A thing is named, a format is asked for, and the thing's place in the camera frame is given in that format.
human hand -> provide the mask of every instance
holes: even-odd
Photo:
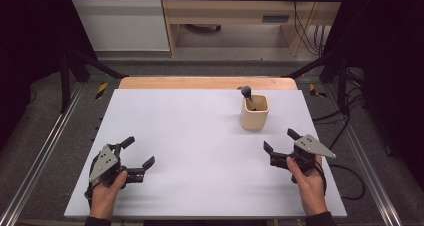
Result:
[[[124,186],[127,179],[127,171],[121,172],[116,177],[115,182],[108,188],[103,183],[99,183],[93,189],[90,217],[111,220],[116,196]]]
[[[316,161],[322,165],[321,156],[316,156]],[[327,212],[327,205],[324,198],[324,185],[321,175],[313,168],[308,172],[302,173],[299,165],[292,158],[287,158],[287,166],[293,176],[296,178],[299,187],[300,198],[302,200],[303,210],[307,216],[312,216]]]

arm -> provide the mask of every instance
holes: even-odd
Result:
[[[321,165],[321,156],[317,155],[316,161]],[[287,166],[296,178],[299,187],[303,210],[307,216],[306,225],[336,225],[331,213],[327,210],[323,181],[319,173],[315,169],[311,169],[305,174],[302,173],[297,163],[291,158],[287,158]]]
[[[93,190],[93,200],[90,216],[85,221],[85,226],[110,226],[115,206],[116,196],[125,184],[127,171],[123,171],[108,188],[103,183]]]

beige cup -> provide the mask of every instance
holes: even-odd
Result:
[[[256,111],[252,111],[252,107],[246,98],[243,97],[240,121],[244,129],[258,131],[264,127],[266,118],[268,117],[268,99],[265,95],[252,95],[252,101],[256,107]]]

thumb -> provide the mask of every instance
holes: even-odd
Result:
[[[114,191],[114,192],[118,192],[122,186],[124,186],[125,181],[127,180],[127,171],[122,171],[118,177],[116,177],[115,181],[113,182],[113,184],[110,186],[110,190]]]
[[[299,165],[297,165],[296,161],[294,159],[287,157],[287,166],[290,170],[290,172],[295,177],[298,184],[302,184],[305,182],[305,176],[303,175],[302,171],[299,168]]]

white tabletop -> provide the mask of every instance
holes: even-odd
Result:
[[[141,184],[127,184],[115,204],[117,217],[142,219],[256,219],[304,216],[289,171],[269,165],[267,141],[290,153],[292,128],[317,137],[299,90],[256,90],[268,97],[264,128],[240,125],[239,90],[117,89],[65,211],[89,214],[84,192],[92,159],[106,144],[134,136],[121,151],[122,165],[137,168],[155,156]],[[334,216],[346,216],[334,178],[323,159],[326,201]]]

